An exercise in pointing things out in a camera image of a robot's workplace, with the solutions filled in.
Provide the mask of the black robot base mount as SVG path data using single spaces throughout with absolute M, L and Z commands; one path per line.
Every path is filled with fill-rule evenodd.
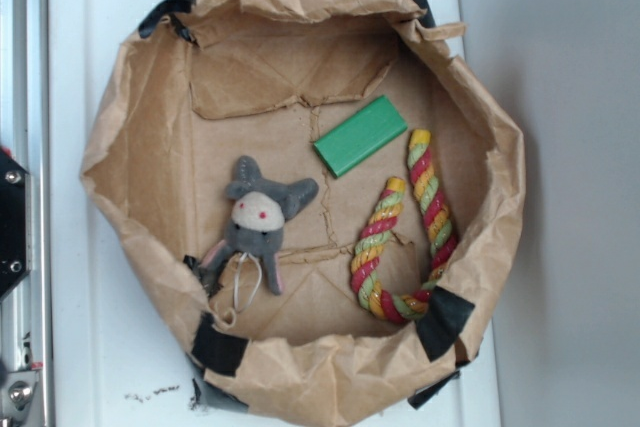
M 1 148 L 1 300 L 28 273 L 29 173 Z

